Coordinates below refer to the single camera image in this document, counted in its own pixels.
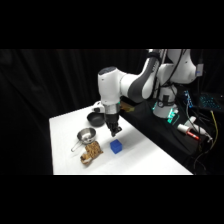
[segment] metal pot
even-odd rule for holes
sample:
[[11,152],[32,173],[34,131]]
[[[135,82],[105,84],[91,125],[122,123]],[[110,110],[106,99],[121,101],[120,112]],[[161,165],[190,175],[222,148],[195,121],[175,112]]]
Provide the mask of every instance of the metal pot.
[[[81,145],[88,145],[91,144],[95,141],[96,139],[96,130],[94,128],[86,128],[83,129],[82,131],[80,131],[77,135],[78,138],[78,142],[75,144],[75,146],[78,143],[81,143]],[[74,152],[77,148],[79,148],[80,146],[78,146],[75,150],[75,146],[71,149],[72,152]]]

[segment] black background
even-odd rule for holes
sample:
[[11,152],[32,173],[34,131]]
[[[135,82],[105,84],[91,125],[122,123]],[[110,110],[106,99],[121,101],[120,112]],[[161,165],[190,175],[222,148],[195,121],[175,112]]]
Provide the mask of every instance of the black background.
[[[1,49],[0,174],[53,174],[49,118],[100,99],[105,67],[139,74],[144,49]],[[196,64],[200,49],[192,50]],[[203,90],[224,94],[223,49],[206,49]],[[189,85],[196,90],[196,83]]]

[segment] white table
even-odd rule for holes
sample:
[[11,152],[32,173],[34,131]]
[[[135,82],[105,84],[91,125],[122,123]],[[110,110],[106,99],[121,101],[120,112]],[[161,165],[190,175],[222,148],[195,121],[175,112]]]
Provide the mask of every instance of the white table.
[[[192,175],[122,117],[119,124],[123,131],[115,138],[106,124],[95,128],[96,141],[104,153],[88,167],[83,165],[80,157],[85,147],[75,153],[71,148],[77,142],[77,133],[91,127],[87,121],[90,112],[89,107],[50,119],[54,175]],[[116,139],[123,144],[123,151],[117,155],[110,149],[110,142]]]

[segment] blue cube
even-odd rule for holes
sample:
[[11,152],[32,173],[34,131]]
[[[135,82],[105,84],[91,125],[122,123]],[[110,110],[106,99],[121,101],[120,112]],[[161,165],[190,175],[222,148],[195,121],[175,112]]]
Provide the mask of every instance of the blue cube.
[[122,151],[122,144],[118,140],[115,140],[114,142],[110,143],[110,148],[112,149],[114,154],[118,154]]

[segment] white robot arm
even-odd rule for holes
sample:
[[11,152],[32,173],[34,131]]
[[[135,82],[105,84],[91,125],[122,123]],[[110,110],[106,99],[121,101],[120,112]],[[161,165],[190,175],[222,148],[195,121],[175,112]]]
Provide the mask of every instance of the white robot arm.
[[[154,114],[161,118],[167,118],[174,105],[174,93],[177,92],[170,83],[186,84],[193,82],[196,78],[196,67],[191,61],[190,49],[168,49],[168,51],[153,49],[148,51],[148,59],[140,75],[127,74],[116,67],[105,68],[98,74],[101,105],[104,106],[104,110],[101,106],[101,109],[94,107],[94,111],[105,113],[105,121],[113,137],[122,130],[118,125],[121,96],[126,96],[136,103],[148,99],[152,94],[155,77],[158,73],[161,91]],[[165,52],[173,64],[161,65]]]

